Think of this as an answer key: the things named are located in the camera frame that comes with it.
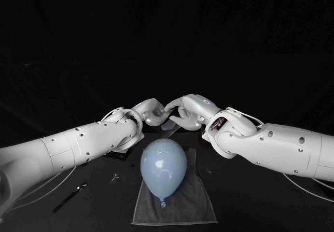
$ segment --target towel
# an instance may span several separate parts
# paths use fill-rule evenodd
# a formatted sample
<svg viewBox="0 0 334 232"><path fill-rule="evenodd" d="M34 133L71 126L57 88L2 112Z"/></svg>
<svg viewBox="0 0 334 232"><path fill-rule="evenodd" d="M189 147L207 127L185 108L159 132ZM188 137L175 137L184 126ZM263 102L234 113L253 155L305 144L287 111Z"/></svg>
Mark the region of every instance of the towel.
<svg viewBox="0 0 334 232"><path fill-rule="evenodd" d="M185 157L185 176L176 190L163 200L163 208L145 182L140 182L130 224L165 226L217 223L204 185L195 171L195 150L192 148L185 152Z"/></svg>

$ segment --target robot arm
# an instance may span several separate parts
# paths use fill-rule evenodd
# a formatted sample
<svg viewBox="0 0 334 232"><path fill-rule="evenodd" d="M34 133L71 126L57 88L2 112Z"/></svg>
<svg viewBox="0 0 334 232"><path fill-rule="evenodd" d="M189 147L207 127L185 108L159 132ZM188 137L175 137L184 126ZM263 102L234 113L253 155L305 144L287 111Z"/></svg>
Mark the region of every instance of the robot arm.
<svg viewBox="0 0 334 232"><path fill-rule="evenodd" d="M100 121L0 148L0 216L40 181L109 151L125 152L142 139L142 121L155 126L168 113L155 99L117 108Z"/></svg>
<svg viewBox="0 0 334 232"><path fill-rule="evenodd" d="M254 165L280 173L334 181L332 136L258 120L260 126L254 126L246 114L231 108L221 111L199 95L178 98L165 111L175 106L186 110L189 117L169 119L186 130L197 130L198 123L205 125L201 137L224 158L238 154Z"/></svg>

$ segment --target light blue balloon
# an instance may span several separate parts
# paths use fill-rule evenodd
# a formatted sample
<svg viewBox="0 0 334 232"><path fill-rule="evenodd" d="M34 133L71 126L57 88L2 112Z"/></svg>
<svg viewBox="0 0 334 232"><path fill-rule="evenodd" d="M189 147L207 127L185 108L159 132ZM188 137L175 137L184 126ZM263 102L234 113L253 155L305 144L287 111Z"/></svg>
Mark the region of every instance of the light blue balloon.
<svg viewBox="0 0 334 232"><path fill-rule="evenodd" d="M178 143L171 139L153 140L142 151L140 175L159 201L174 193L182 182L185 170L186 158Z"/></svg>

